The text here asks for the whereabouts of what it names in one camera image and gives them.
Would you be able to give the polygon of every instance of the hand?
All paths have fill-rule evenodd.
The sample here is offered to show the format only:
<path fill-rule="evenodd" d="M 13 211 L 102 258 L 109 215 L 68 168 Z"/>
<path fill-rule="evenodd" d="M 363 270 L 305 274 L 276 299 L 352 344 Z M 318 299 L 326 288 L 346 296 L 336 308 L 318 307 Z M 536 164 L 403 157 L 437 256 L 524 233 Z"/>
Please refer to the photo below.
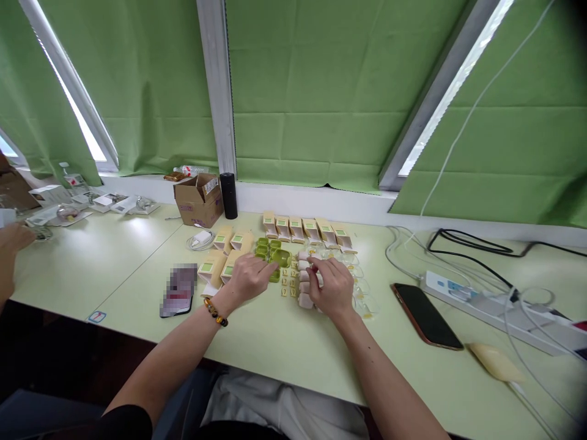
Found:
<path fill-rule="evenodd" d="M 334 258 L 319 260 L 308 258 L 312 267 L 306 269 L 310 277 L 310 298 L 333 322 L 356 314 L 353 310 L 355 280 L 349 270 Z M 319 287 L 316 272 L 319 271 L 324 286 Z"/>
<path fill-rule="evenodd" d="M 29 228 L 12 223 L 0 229 L 0 252 L 15 255 L 35 241 L 37 235 Z"/>
<path fill-rule="evenodd" d="M 215 295 L 214 305 L 218 310 L 221 310 L 221 306 L 216 304 L 221 300 L 222 308 L 225 309 L 224 313 L 229 315 L 243 302 L 266 291 L 269 277 L 278 268 L 277 263 L 267 264 L 265 260 L 255 257 L 253 254 L 245 254 L 237 258 L 232 269 L 231 280 Z"/>

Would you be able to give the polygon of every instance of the black cable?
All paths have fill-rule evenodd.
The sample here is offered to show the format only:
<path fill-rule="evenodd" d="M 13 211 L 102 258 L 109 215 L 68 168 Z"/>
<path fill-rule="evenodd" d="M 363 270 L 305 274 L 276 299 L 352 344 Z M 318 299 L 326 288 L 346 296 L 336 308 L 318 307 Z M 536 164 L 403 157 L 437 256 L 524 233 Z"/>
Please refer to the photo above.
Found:
<path fill-rule="evenodd" d="M 459 236 L 454 235 L 453 232 L 458 233 L 458 234 L 462 234 L 462 235 L 466 235 L 467 237 L 470 237 L 474 240 L 488 244 L 489 246 L 483 246 L 482 244 L 478 244 L 478 243 L 474 243 L 472 241 L 466 240 L 463 237 L 459 237 Z M 525 257 L 527 255 L 527 253 L 533 247 L 535 247 L 535 245 L 537 245 L 537 244 L 542 244 L 543 246 L 550 246 L 551 248 L 559 249 L 560 251 L 570 252 L 571 254 L 579 255 L 581 257 L 587 257 L 587 254 L 582 254 L 581 252 L 573 251 L 571 249 L 565 249 L 564 247 L 560 247 L 555 244 L 545 243 L 544 241 L 531 241 L 530 243 L 528 243 L 526 248 L 521 253 L 515 254 L 513 249 L 510 249 L 509 247 L 502 246 L 502 245 L 496 244 L 496 243 L 492 243 L 491 241 L 483 240 L 482 238 L 475 237 L 474 235 L 471 235 L 471 234 L 468 234 L 466 232 L 459 231 L 456 229 L 442 229 L 442 228 L 440 228 L 436 232 L 436 234 L 432 238 L 432 241 L 429 244 L 429 247 L 432 246 L 432 243 L 434 242 L 434 240 L 436 240 L 437 236 L 439 236 L 439 235 L 443 238 L 446 238 L 449 241 L 454 242 L 454 243 L 462 244 L 463 246 L 467 246 L 467 247 L 473 248 L 473 249 L 479 249 L 480 251 L 491 252 L 492 254 L 503 255 L 505 257 L 512 257 L 512 258 Z"/>
<path fill-rule="evenodd" d="M 467 237 L 470 237 L 470 238 L 476 240 L 478 243 L 475 243 L 474 241 L 467 240 L 464 237 L 454 235 L 453 233 L 465 235 Z M 503 281 L 504 284 L 507 285 L 509 288 L 512 288 L 514 285 L 512 283 L 510 283 L 508 280 L 506 280 L 503 276 L 499 275 L 496 271 L 491 269 L 491 267 L 487 266 L 485 263 L 480 262 L 478 259 L 470 257 L 469 255 L 459 254 L 458 252 L 438 251 L 438 250 L 432 249 L 432 245 L 434 244 L 434 242 L 436 241 L 436 239 L 439 236 L 446 238 L 447 240 L 452 241 L 453 243 L 462 244 L 463 246 L 467 246 L 468 248 L 478 249 L 480 251 L 490 252 L 492 254 L 503 255 L 505 257 L 512 257 L 512 258 L 525 257 L 527 255 L 527 253 L 530 251 L 530 249 L 532 249 L 537 244 L 542 244 L 544 246 L 550 246 L 551 248 L 559 249 L 559 250 L 565 251 L 565 252 L 570 252 L 571 254 L 579 255 L 581 257 L 587 257 L 587 254 L 582 254 L 581 252 L 573 251 L 571 249 L 565 249 L 564 247 L 555 246 L 554 244 L 545 243 L 543 241 L 532 241 L 532 242 L 528 243 L 526 248 L 520 254 L 515 254 L 514 251 L 512 249 L 510 249 L 509 247 L 502 246 L 497 243 L 492 243 L 491 241 L 483 240 L 482 238 L 476 237 L 474 235 L 471 235 L 469 233 L 459 231 L 456 229 L 440 228 L 436 231 L 436 234 L 434 234 L 432 239 L 428 242 L 426 249 L 429 252 L 431 252 L 433 254 L 455 255 L 456 257 L 462 257 L 462 258 L 469 259 L 469 260 L 477 263 L 479 266 L 482 266 L 487 271 L 491 272 L 493 275 L 495 275 L 497 278 L 499 278 L 501 281 Z M 518 295 L 519 295 L 518 290 L 515 290 L 514 294 L 512 295 L 512 303 L 515 303 L 516 301 L 518 301 Z"/>

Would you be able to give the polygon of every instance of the beaded bracelet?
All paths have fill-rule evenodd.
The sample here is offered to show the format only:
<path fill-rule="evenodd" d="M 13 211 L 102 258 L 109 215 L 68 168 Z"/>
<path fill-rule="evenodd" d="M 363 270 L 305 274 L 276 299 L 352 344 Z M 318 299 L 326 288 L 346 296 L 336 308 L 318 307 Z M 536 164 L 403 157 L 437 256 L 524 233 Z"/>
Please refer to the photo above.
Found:
<path fill-rule="evenodd" d="M 208 308 L 212 318 L 216 319 L 218 324 L 220 324 L 222 327 L 226 327 L 228 325 L 228 320 L 218 315 L 218 311 L 216 310 L 216 307 L 214 307 L 214 304 L 212 304 L 210 298 L 204 298 L 204 305 L 206 308 Z"/>

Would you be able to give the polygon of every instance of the desk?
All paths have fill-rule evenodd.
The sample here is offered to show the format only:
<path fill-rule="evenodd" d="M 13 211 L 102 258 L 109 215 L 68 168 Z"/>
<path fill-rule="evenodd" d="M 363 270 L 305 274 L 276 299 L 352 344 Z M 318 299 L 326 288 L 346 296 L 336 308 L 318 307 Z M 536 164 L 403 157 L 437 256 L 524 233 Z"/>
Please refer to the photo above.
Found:
<path fill-rule="evenodd" d="M 94 212 L 18 253 L 14 301 L 85 320 L 178 228 L 177 207 L 150 216 Z"/>
<path fill-rule="evenodd" d="M 238 219 L 221 218 L 213 228 L 225 224 L 251 229 L 263 235 L 260 214 L 240 213 Z M 548 438 L 524 404 L 505 384 L 493 379 L 468 351 L 450 351 L 426 345 L 414 331 L 389 284 L 413 282 L 393 268 L 384 251 L 392 242 L 391 232 L 383 227 L 349 225 L 353 245 L 371 295 L 381 313 L 367 326 L 384 352 L 426 402 L 442 426 L 452 433 L 481 440 L 495 438 Z M 191 252 L 186 240 L 197 232 L 181 225 L 99 308 L 107 317 L 100 325 L 153 342 L 159 342 L 189 315 L 161 319 L 158 308 L 171 267 L 177 263 L 201 263 L 206 252 Z M 451 246 L 440 243 L 445 249 Z M 285 249 L 301 245 L 285 244 Z M 408 248 L 424 256 L 414 243 Z M 523 260 L 473 252 L 460 248 L 503 273 L 520 288 L 541 285 L 560 295 L 555 306 L 571 318 L 587 310 L 586 262 L 581 257 L 549 248 L 539 248 Z M 415 272 L 427 265 L 402 249 L 402 264 Z M 456 275 L 435 268 L 451 278 Z M 198 283 L 194 307 L 201 301 L 203 283 Z M 506 334 L 435 298 L 433 303 L 463 343 L 488 343 L 503 350 L 524 371 L 515 357 Z M 536 368 L 557 396 L 579 413 L 585 389 L 582 365 L 571 356 L 551 357 L 522 342 L 522 354 Z M 283 382 L 296 384 L 327 395 L 364 405 L 357 377 L 346 347 L 329 319 L 315 311 L 298 307 L 290 296 L 281 296 L 281 284 L 270 283 L 267 292 L 245 304 L 231 315 L 231 324 L 218 333 L 205 355 L 209 359 L 233 365 Z M 568 417 L 532 380 L 524 385 L 531 401 L 541 410 L 562 438 L 572 427 Z"/>

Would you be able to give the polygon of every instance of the black speaker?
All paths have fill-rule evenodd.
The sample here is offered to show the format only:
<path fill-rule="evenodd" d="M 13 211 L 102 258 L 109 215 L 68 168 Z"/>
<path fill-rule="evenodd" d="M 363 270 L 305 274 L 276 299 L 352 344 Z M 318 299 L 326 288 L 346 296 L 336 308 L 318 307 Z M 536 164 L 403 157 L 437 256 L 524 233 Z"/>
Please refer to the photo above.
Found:
<path fill-rule="evenodd" d="M 233 173 L 222 173 L 220 175 L 220 189 L 222 190 L 222 201 L 224 202 L 224 215 L 228 220 L 233 220 L 238 217 L 237 187 L 234 184 Z"/>

